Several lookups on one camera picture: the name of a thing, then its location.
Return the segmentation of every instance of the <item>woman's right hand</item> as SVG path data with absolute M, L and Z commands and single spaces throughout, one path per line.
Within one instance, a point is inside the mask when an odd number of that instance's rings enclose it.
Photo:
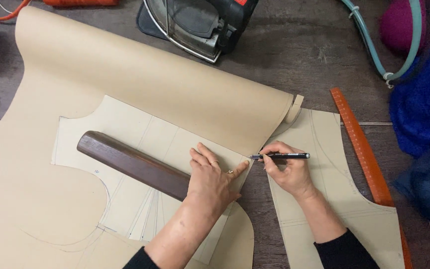
M 300 201 L 317 194 L 308 170 L 306 159 L 287 159 L 286 168 L 280 171 L 273 160 L 266 154 L 270 152 L 279 153 L 304 153 L 302 150 L 290 147 L 289 145 L 275 141 L 264 147 L 260 154 L 263 154 L 265 169 L 273 180 L 285 191 Z

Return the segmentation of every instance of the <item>teal hose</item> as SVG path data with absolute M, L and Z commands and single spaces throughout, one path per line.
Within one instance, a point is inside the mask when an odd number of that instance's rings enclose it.
M 373 41 L 371 40 L 371 36 L 366 27 L 366 23 L 364 22 L 361 13 L 359 12 L 359 8 L 356 7 L 350 0 L 341 0 L 346 6 L 348 6 L 349 10 L 351 10 L 351 14 L 355 17 L 356 25 L 358 26 L 361 35 L 363 37 L 363 41 L 365 42 L 371 57 L 373 58 L 374 65 L 376 66 L 379 74 L 386 80 L 393 80 L 401 77 L 406 73 L 406 71 L 411 67 L 414 62 L 414 58 L 419 50 L 419 44 L 421 42 L 421 33 L 422 33 L 422 15 L 421 15 L 421 3 L 420 0 L 409 0 L 409 5 L 411 6 L 412 13 L 412 41 L 411 48 L 409 50 L 408 58 L 404 62 L 403 66 L 396 73 L 386 72 L 379 57 L 376 52 L 376 48 L 374 48 Z

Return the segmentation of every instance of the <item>pen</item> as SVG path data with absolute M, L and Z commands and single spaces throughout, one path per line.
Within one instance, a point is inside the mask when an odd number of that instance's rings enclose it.
M 267 154 L 272 159 L 309 159 L 309 153 L 270 153 Z M 254 154 L 249 157 L 250 159 L 263 159 L 263 154 Z

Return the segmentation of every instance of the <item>orange ruler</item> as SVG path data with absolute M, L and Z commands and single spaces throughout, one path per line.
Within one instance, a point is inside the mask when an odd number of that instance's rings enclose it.
M 359 126 L 353 111 L 351 111 L 349 108 L 348 102 L 344 98 L 343 94 L 341 94 L 341 90 L 339 88 L 331 89 L 331 95 L 333 96 L 336 106 L 338 107 L 344 126 L 348 131 L 348 136 L 353 143 L 356 156 L 358 157 L 361 168 L 363 169 L 364 175 L 366 176 L 369 188 L 371 189 L 371 193 L 373 194 L 374 202 L 380 205 L 394 207 L 391 193 L 387 188 L 386 181 L 384 180 L 381 169 L 377 164 L 373 150 L 367 142 L 366 136 L 364 135 L 361 126 Z M 409 253 L 406 237 L 400 225 L 399 229 L 401 232 L 404 265 L 406 269 L 412 269 L 411 254 Z

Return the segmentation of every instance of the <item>pink fabric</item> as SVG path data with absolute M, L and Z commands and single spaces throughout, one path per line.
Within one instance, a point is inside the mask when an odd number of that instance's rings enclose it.
M 419 52 L 425 45 L 426 9 L 421 0 L 422 35 Z M 409 0 L 394 0 L 379 21 L 381 41 L 389 49 L 407 55 L 412 40 L 412 15 Z

